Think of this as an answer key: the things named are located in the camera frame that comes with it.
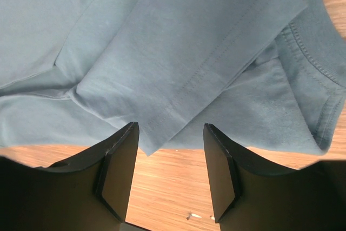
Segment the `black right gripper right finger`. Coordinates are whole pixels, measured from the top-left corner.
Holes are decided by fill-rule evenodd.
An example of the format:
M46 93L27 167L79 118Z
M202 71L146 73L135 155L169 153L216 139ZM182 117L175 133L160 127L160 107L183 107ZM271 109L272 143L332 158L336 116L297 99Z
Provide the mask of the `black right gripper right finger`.
M300 170L203 129L215 222L221 230L345 230L345 162Z

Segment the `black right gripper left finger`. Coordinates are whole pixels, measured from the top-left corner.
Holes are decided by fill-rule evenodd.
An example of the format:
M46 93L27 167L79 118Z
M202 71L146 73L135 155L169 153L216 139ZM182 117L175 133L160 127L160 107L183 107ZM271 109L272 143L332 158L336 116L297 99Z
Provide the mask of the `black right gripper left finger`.
M130 230L139 126L49 167L1 157L1 230Z

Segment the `blue t-shirt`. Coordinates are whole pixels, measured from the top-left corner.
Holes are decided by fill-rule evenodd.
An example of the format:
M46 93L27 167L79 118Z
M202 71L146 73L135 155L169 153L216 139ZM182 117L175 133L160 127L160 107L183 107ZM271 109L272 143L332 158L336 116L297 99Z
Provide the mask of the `blue t-shirt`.
M323 0L1 0L1 146L320 155L345 102L345 41Z

